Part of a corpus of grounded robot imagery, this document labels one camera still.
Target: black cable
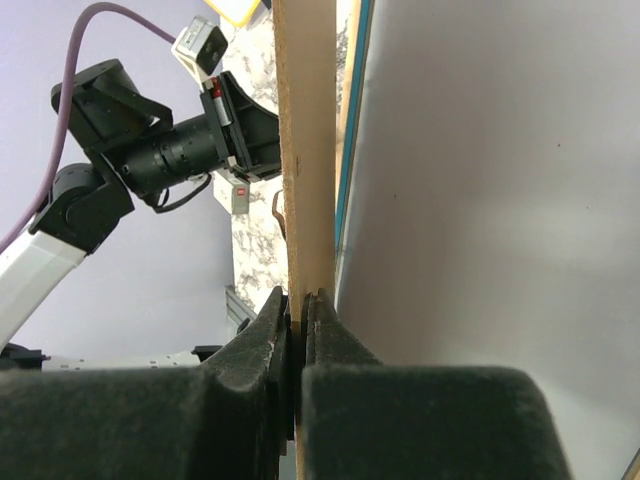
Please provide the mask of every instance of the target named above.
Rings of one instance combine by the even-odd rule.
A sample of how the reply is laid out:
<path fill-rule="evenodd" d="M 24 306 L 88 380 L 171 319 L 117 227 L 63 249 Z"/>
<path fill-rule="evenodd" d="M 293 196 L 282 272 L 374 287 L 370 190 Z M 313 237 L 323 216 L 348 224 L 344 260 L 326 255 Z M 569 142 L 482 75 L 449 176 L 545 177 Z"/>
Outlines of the black cable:
<path fill-rule="evenodd" d="M 200 185 L 198 185 L 192 192 L 188 193 L 187 195 L 182 197 L 180 200 L 176 200 L 175 202 L 170 203 L 169 205 L 166 205 L 166 206 L 157 205 L 153 207 L 153 211 L 156 213 L 172 212 L 176 208 L 182 207 L 189 201 L 193 200 L 193 198 L 199 193 L 201 193 L 205 188 L 207 188 L 210 183 L 211 183 L 211 174 L 207 173 L 207 179 L 204 182 L 202 182 Z"/>

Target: wooden plank edge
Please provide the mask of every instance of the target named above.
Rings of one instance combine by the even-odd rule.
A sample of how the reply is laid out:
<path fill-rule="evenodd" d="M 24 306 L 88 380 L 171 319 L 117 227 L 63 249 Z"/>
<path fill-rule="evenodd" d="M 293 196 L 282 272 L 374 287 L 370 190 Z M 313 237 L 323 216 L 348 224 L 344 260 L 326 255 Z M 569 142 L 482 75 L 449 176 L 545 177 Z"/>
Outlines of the wooden plank edge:
<path fill-rule="evenodd" d="M 360 107 L 362 103 L 362 86 L 366 69 L 367 53 L 369 49 L 370 26 L 373 18 L 374 0 L 355 0 L 358 5 L 358 17 L 349 19 L 357 26 L 355 37 L 349 38 L 348 49 L 353 45 L 353 66 L 349 78 L 349 93 L 342 96 L 342 108 L 340 112 L 340 122 L 343 122 L 342 113 L 344 111 L 344 137 L 338 145 L 340 161 L 336 160 L 337 173 L 337 200 L 336 200 L 336 225 L 335 225 L 335 246 L 336 252 L 342 249 L 344 240 L 345 220 L 349 202 L 349 187 L 351 184 L 351 172 L 353 170 L 353 156 L 355 153 L 356 139 L 358 136 L 358 123 L 360 117 Z M 345 86 L 347 83 L 347 67 L 345 65 Z"/>
<path fill-rule="evenodd" d="M 335 287 L 336 4 L 274 0 L 280 150 L 293 341 L 304 297 Z M 296 471 L 304 442 L 296 416 Z"/>
<path fill-rule="evenodd" d="M 640 450 L 638 450 L 631 460 L 627 471 L 624 472 L 622 480 L 640 480 Z"/>

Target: robotic arm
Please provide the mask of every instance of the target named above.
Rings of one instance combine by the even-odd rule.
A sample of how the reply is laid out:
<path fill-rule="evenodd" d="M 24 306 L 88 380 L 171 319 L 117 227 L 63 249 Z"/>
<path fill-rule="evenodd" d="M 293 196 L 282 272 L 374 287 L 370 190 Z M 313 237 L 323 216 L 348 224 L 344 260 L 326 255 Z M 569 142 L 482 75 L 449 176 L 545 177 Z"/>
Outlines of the robotic arm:
<path fill-rule="evenodd" d="M 227 169 L 247 181 L 280 174 L 278 118 L 253 102 L 230 72 L 210 78 L 227 41 L 202 17 L 172 53 L 200 87 L 204 113 L 173 124 L 171 110 L 138 92 L 118 60 L 76 74 L 69 131 L 91 163 L 59 170 L 46 202 L 0 254 L 0 350 L 56 285 L 134 210 L 130 192 L 156 213 L 184 205 Z M 58 111 L 61 85 L 52 89 Z M 169 188 L 200 180 L 168 203 Z"/>

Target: purple cable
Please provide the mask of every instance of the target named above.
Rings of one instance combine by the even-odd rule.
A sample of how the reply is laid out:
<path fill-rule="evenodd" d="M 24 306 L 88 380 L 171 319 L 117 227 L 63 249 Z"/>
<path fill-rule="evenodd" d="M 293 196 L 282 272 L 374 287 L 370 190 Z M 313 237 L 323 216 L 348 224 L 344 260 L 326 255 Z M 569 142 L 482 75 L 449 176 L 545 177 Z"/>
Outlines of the purple cable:
<path fill-rule="evenodd" d="M 169 35 L 167 32 L 157 27 L 149 20 L 141 17 L 135 12 L 132 12 L 128 8 L 121 5 L 110 2 L 99 2 L 89 5 L 78 17 L 76 24 L 71 32 L 71 38 L 69 39 L 69 46 L 67 47 L 67 58 L 64 64 L 64 74 L 62 76 L 62 88 L 60 95 L 60 106 L 58 109 L 58 122 L 56 123 L 56 132 L 53 137 L 53 147 L 51 148 L 51 155 L 49 157 L 49 165 L 45 172 L 42 183 L 38 192 L 27 207 L 27 210 L 22 214 L 15 226 L 9 231 L 7 235 L 0 241 L 0 254 L 3 253 L 13 241 L 18 238 L 18 235 L 22 232 L 24 227 L 27 226 L 31 218 L 37 213 L 38 209 L 42 206 L 49 194 L 49 190 L 53 185 L 58 168 L 60 167 L 60 158 L 62 157 L 62 150 L 64 149 L 64 141 L 67 136 L 67 127 L 69 126 L 69 116 L 71 114 L 71 98 L 73 90 L 73 77 L 76 74 L 76 65 L 78 64 L 78 54 L 80 53 L 80 44 L 82 43 L 82 36 L 89 24 L 89 21 L 100 12 L 114 12 L 129 17 L 134 22 L 139 23 L 143 27 L 149 29 L 151 32 L 158 35 L 163 40 L 169 43 L 175 42 L 175 37 Z"/>

